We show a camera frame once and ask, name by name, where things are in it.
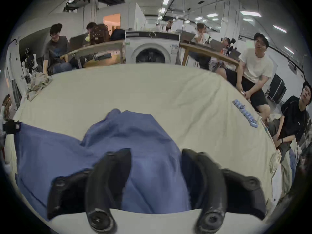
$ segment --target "backpack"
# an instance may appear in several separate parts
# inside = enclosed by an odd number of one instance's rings
[[[91,29],[90,42],[91,45],[106,42],[110,40],[108,27],[105,24],[98,24]]]

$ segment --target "hand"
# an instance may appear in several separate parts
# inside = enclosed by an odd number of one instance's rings
[[[274,145],[275,147],[277,148],[280,144],[282,144],[282,139],[279,139],[277,141],[273,140],[274,141]]]
[[[279,138],[279,133],[277,133],[276,135],[272,137],[273,141],[278,141],[278,138]]]
[[[245,99],[247,99],[247,100],[250,99],[250,96],[251,96],[251,95],[252,95],[252,94],[251,94],[249,91],[247,91],[247,92],[244,93],[244,97],[245,97]]]
[[[237,88],[237,90],[240,91],[240,92],[243,92],[243,91],[244,91],[244,90],[243,90],[243,86],[242,86],[241,83],[240,83],[240,84],[236,84],[236,88]]]

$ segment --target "glasses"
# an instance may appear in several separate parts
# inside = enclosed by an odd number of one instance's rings
[[[255,42],[256,42],[256,43],[259,43],[262,47],[265,47],[265,46],[266,46],[264,42],[259,41],[258,39],[255,40]]]
[[[52,38],[57,38],[57,37],[59,36],[59,34],[58,34],[58,33],[55,34],[55,35],[51,35],[51,34],[50,34],[50,36],[51,36]]]

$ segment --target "ceiling light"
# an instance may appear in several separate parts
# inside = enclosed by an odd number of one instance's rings
[[[163,5],[167,5],[169,0],[163,0]]]
[[[284,47],[285,49],[287,49],[290,53],[294,54],[294,52],[292,52],[289,48]]]
[[[254,16],[254,17],[262,17],[259,12],[252,12],[252,11],[240,11],[243,15],[247,16]]]
[[[216,13],[212,13],[212,14],[207,15],[207,17],[209,17],[209,18],[217,17],[217,16],[218,16],[218,14],[216,14]]]
[[[285,29],[282,29],[282,28],[280,28],[280,27],[278,27],[278,26],[275,26],[275,25],[273,25],[273,27],[274,27],[275,29],[279,29],[280,31],[283,31],[284,33],[287,33],[287,31],[286,31]]]

